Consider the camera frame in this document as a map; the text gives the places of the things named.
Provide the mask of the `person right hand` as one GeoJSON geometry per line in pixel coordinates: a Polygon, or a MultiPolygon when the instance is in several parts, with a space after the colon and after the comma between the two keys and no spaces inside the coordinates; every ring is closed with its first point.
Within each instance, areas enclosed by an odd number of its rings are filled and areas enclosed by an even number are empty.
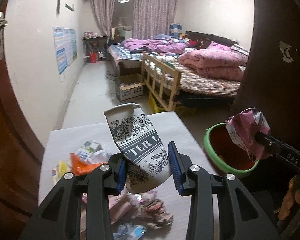
{"type": "Polygon", "coordinates": [[[300,177],[294,176],[288,185],[288,191],[283,198],[282,205],[279,210],[279,220],[285,220],[294,204],[300,205],[300,177]]]}

